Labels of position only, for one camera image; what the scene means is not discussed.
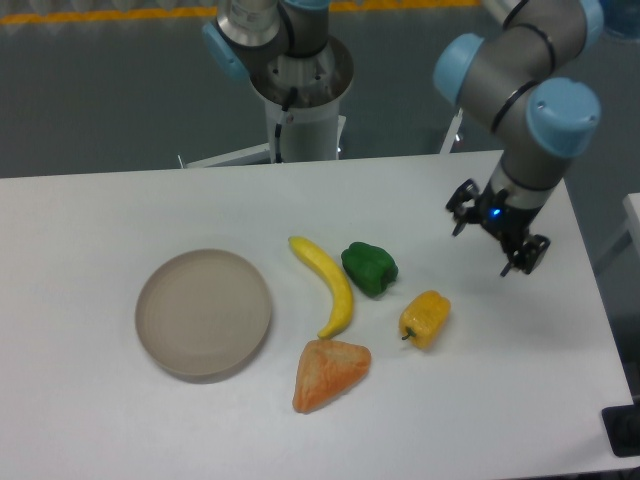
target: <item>robotic arm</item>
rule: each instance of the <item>robotic arm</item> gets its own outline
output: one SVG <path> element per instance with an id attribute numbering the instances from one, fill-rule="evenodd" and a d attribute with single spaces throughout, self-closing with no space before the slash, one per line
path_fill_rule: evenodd
<path id="1" fill-rule="evenodd" d="M 329 0 L 221 0 L 203 35 L 234 79 L 265 102 L 272 162 L 337 158 L 338 106 L 353 78 L 329 35 Z"/>
<path id="2" fill-rule="evenodd" d="M 544 79 L 595 43 L 602 26 L 598 0 L 522 0 L 500 37 L 462 35 L 436 64 L 436 88 L 506 146 L 482 193 L 470 179 L 446 205 L 454 236 L 480 224 L 500 242 L 508 258 L 502 276 L 512 268 L 529 274 L 544 257 L 550 241 L 529 225 L 600 119 L 588 87 Z"/>

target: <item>bread slice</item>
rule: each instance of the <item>bread slice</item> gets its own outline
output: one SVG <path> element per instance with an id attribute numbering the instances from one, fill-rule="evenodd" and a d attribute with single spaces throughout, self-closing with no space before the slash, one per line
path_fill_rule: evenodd
<path id="1" fill-rule="evenodd" d="M 298 364 L 293 408 L 308 413 L 357 383 L 369 371 L 366 347 L 337 340 L 307 343 Z"/>

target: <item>green bell pepper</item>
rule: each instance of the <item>green bell pepper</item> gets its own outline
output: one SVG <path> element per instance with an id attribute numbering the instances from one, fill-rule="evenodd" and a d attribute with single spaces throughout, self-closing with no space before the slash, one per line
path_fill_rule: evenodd
<path id="1" fill-rule="evenodd" d="M 368 297 L 380 295 L 398 277 L 396 262 L 380 247 L 354 242 L 340 257 L 349 278 Z"/>

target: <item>banana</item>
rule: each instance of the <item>banana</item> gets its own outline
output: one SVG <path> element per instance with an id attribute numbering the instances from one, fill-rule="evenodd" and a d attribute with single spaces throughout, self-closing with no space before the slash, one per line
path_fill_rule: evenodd
<path id="1" fill-rule="evenodd" d="M 329 321 L 318 332 L 318 337 L 328 339 L 342 332 L 353 316 L 353 292 L 349 280 L 336 262 L 319 246 L 304 237 L 289 237 L 293 253 L 327 284 L 333 295 L 333 308 Z"/>

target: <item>plate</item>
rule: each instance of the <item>plate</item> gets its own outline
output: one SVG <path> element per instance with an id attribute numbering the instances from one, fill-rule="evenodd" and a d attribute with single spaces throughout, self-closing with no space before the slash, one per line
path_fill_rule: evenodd
<path id="1" fill-rule="evenodd" d="M 196 250 L 151 275 L 138 298 L 136 330 L 161 367 L 197 380 L 247 358 L 267 332 L 271 308 L 267 285 L 247 260 Z"/>

